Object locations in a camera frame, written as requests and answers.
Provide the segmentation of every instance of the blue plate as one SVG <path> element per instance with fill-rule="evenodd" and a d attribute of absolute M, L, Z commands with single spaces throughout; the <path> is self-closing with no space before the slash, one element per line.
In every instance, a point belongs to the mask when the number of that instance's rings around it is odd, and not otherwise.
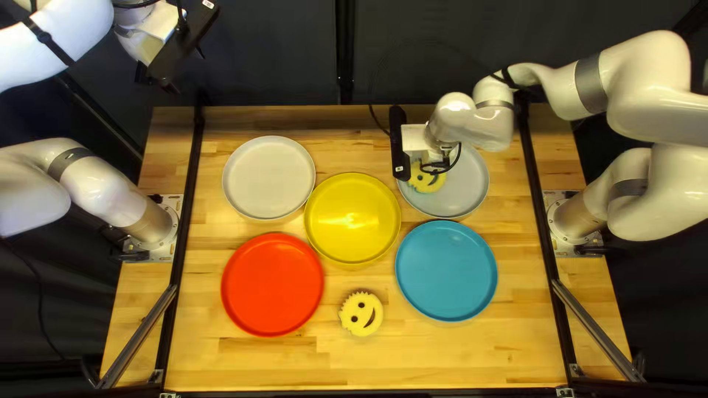
<path fill-rule="evenodd" d="M 460 322 L 482 312 L 494 296 L 497 271 L 489 245 L 452 221 L 431 221 L 406 236 L 396 254 L 396 280 L 424 315 Z"/>

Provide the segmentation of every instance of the wooden table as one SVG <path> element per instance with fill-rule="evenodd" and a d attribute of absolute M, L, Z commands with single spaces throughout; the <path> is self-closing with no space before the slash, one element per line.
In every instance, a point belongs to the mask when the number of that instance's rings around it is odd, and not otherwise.
<path fill-rule="evenodd" d="M 424 122 L 431 106 L 406 106 L 410 123 Z M 387 107 L 376 106 L 387 125 Z M 156 108 L 139 187 L 181 193 L 192 133 L 190 108 Z M 165 388 L 175 391 L 361 390 L 555 387 L 566 382 L 549 289 L 518 136 L 501 153 L 482 152 L 491 185 L 484 203 L 462 224 L 490 244 L 499 282 L 492 303 L 460 324 L 419 314 L 401 295 L 393 274 L 395 248 L 428 220 L 401 197 L 390 173 L 388 137 L 366 106 L 214 107 L 205 109 L 193 216 Z M 569 124 L 547 106 L 533 106 L 530 126 L 544 189 L 584 187 Z M 285 135 L 302 144 L 317 168 L 317 183 L 359 171 L 383 181 L 401 206 L 398 242 L 363 271 L 343 271 L 323 259 L 323 300 L 299 331 L 259 339 L 226 315 L 219 282 L 227 259 L 246 240 L 272 231 L 306 239 L 302 210 L 286 222 L 240 217 L 221 191 L 229 155 L 260 135 Z M 561 279 L 629 355 L 612 283 L 603 258 L 559 260 Z M 167 285 L 170 266 L 124 264 L 102 371 L 125 345 Z M 383 301 L 381 329 L 366 339 L 349 336 L 336 315 L 352 290 L 367 288 Z M 596 377 L 619 374 L 571 318 L 579 365 Z M 151 333 L 120 385 L 144 382 L 154 367 L 159 327 Z"/>

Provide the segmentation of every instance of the orange plate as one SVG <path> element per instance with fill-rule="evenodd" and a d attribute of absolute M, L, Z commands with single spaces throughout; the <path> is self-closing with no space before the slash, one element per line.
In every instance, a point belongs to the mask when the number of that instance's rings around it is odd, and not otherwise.
<path fill-rule="evenodd" d="M 317 254 L 298 238 L 265 234 L 239 247 L 222 276 L 222 302 L 232 321 L 259 337 L 300 328 L 322 298 Z"/>

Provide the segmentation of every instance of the yellow sponge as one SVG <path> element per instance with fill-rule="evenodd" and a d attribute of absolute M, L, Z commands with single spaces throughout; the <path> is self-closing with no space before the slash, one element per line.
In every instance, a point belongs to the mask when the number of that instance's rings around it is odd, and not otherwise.
<path fill-rule="evenodd" d="M 440 190 L 447 178 L 446 173 L 430 175 L 421 171 L 421 161 L 411 164 L 411 179 L 408 184 L 420 193 L 433 193 Z"/>
<path fill-rule="evenodd" d="M 369 336 L 384 321 L 384 306 L 378 297 L 367 292 L 350 295 L 339 310 L 342 327 L 354 336 Z"/>

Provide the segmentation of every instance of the plate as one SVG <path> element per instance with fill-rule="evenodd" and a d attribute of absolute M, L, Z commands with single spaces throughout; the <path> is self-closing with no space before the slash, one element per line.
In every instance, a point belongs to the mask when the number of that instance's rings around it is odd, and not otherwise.
<path fill-rule="evenodd" d="M 314 162 L 302 145 L 266 135 L 245 142 L 224 165 L 222 188 L 236 211 L 256 220 L 292 214 L 314 187 Z"/>
<path fill-rule="evenodd" d="M 315 250 L 358 269 L 383 256 L 396 242 L 401 208 L 381 181 L 344 173 L 315 188 L 305 206 L 304 222 Z"/>
<path fill-rule="evenodd" d="M 422 224 L 402 241 L 396 280 L 406 299 L 427 317 L 460 322 L 490 303 L 497 282 L 489 245 L 453 221 Z"/>
<path fill-rule="evenodd" d="M 435 218 L 464 217 L 484 201 L 489 189 L 484 159 L 475 148 L 464 146 L 459 161 L 446 174 L 445 183 L 434 193 L 419 193 L 407 182 L 396 181 L 406 202 L 417 211 Z"/>
<path fill-rule="evenodd" d="M 322 298 L 324 274 L 315 253 L 290 235 L 253 238 L 229 259 L 222 276 L 222 303 L 234 323 L 254 336 L 298 330 Z"/>

